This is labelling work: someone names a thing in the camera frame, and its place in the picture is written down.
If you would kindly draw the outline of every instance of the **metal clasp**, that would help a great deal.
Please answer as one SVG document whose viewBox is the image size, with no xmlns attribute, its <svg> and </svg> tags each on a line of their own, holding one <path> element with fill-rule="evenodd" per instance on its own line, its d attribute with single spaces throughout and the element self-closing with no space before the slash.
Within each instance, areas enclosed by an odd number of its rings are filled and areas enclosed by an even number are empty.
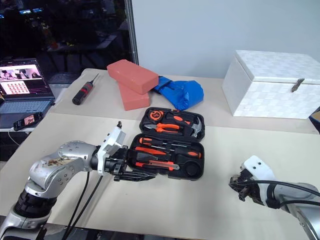
<svg viewBox="0 0 320 240">
<path fill-rule="evenodd" d="M 302 82 L 304 81 L 304 78 L 299 78 L 298 81 L 296 82 L 296 84 L 291 88 L 291 92 L 295 92 L 298 90 L 299 86 L 302 84 Z"/>
</svg>

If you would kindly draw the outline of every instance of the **black tool case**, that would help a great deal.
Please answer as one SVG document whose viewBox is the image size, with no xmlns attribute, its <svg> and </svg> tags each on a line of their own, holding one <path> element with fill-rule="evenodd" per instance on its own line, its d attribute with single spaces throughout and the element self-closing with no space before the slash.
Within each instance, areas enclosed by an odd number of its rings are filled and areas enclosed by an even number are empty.
<svg viewBox="0 0 320 240">
<path fill-rule="evenodd" d="M 199 125 L 199 121 L 201 128 L 196 137 L 192 136 L 195 131 L 192 125 Z M 167 131 L 179 133 L 159 132 L 154 128 L 146 127 L 146 125 L 157 125 L 160 123 L 181 126 L 179 129 L 164 128 Z M 142 133 L 135 136 L 131 143 L 127 157 L 128 166 L 139 171 L 168 175 L 169 178 L 173 179 L 195 181 L 203 175 L 205 150 L 199 143 L 205 136 L 205 122 L 202 115 L 188 111 L 149 107 L 145 111 L 139 127 Z M 163 141 L 163 144 L 157 142 L 157 144 L 153 144 L 153 146 L 160 148 L 152 147 L 150 142 L 147 141 L 150 139 Z M 160 151 L 162 153 L 145 152 L 141 150 L 143 148 L 148 148 L 147 151 Z"/>
</svg>

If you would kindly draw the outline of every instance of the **silver robotic arm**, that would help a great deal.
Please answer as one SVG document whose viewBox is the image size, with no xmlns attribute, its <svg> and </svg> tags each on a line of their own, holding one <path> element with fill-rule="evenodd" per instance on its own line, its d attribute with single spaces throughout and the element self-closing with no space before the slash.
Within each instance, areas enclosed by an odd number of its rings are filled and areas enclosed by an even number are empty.
<svg viewBox="0 0 320 240">
<path fill-rule="evenodd" d="M 128 147 L 123 146 L 126 134 L 121 128 L 119 122 L 99 146 L 70 141 L 35 162 L 30 168 L 23 192 L 0 227 L 0 240 L 7 236 L 42 239 L 46 233 L 44 225 L 57 197 L 79 172 L 98 170 L 100 175 L 114 175 L 115 181 L 154 178 L 155 174 L 152 173 L 126 171 Z"/>
<path fill-rule="evenodd" d="M 280 184 L 271 168 L 257 156 L 250 157 L 240 168 L 240 174 L 232 176 L 229 182 L 229 186 L 238 192 L 240 200 L 245 201 L 249 196 L 257 204 L 280 208 L 299 220 L 310 240 L 320 239 L 320 193 L 315 186 L 295 183 L 301 187 L 297 189 L 290 183 Z M 314 202 L 314 205 L 306 204 L 308 201 Z"/>
</svg>

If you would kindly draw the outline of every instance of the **orange-handled pliers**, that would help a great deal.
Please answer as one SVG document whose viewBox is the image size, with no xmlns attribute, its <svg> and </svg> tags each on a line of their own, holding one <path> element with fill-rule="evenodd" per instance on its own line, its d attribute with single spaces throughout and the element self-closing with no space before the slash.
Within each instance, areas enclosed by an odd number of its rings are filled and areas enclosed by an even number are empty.
<svg viewBox="0 0 320 240">
<path fill-rule="evenodd" d="M 155 129 L 156 132 L 158 133 L 172 133 L 172 134 L 181 134 L 181 132 L 179 131 L 170 131 L 170 130 L 166 130 L 166 129 L 180 129 L 179 125 L 176 124 L 164 124 L 164 123 L 158 123 L 157 125 L 154 124 L 147 124 L 144 125 L 147 129 Z"/>
</svg>

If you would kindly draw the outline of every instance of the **white tabletop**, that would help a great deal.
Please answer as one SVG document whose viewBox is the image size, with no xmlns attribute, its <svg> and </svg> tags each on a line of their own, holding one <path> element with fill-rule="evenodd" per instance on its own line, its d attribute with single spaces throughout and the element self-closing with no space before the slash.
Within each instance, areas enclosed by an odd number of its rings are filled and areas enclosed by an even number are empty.
<svg viewBox="0 0 320 240">
<path fill-rule="evenodd" d="M 72 98 L 87 82 L 99 73 L 94 88 L 81 105 L 74 105 Z M 171 80 L 196 80 L 204 90 L 204 100 L 187 111 L 203 115 L 206 126 L 260 129 L 294 133 L 319 134 L 309 119 L 234 117 L 222 91 L 223 79 L 166 76 Z M 151 106 L 173 109 L 173 105 L 162 95 L 150 92 Z M 51 108 L 53 113 L 75 114 L 94 117 L 141 120 L 147 108 L 125 111 L 116 81 L 106 70 L 87 68 L 65 91 L 62 99 Z"/>
<path fill-rule="evenodd" d="M 0 172 L 0 215 L 6 215 L 17 201 L 35 161 L 71 140 L 99 145 L 118 120 L 49 113 Z M 122 119 L 122 126 L 127 133 L 124 144 L 130 145 L 140 133 L 139 121 Z M 279 180 L 310 183 L 320 189 L 318 135 L 206 126 L 201 144 L 205 164 L 199 180 L 158 175 L 149 181 L 114 182 L 105 176 L 77 226 L 190 239 L 308 239 L 293 216 L 250 198 L 240 201 L 228 182 L 240 172 L 242 162 L 257 155 Z M 84 199 L 98 178 L 93 171 Z M 49 223 L 68 224 L 85 179 L 82 172 L 70 181 Z"/>
</svg>

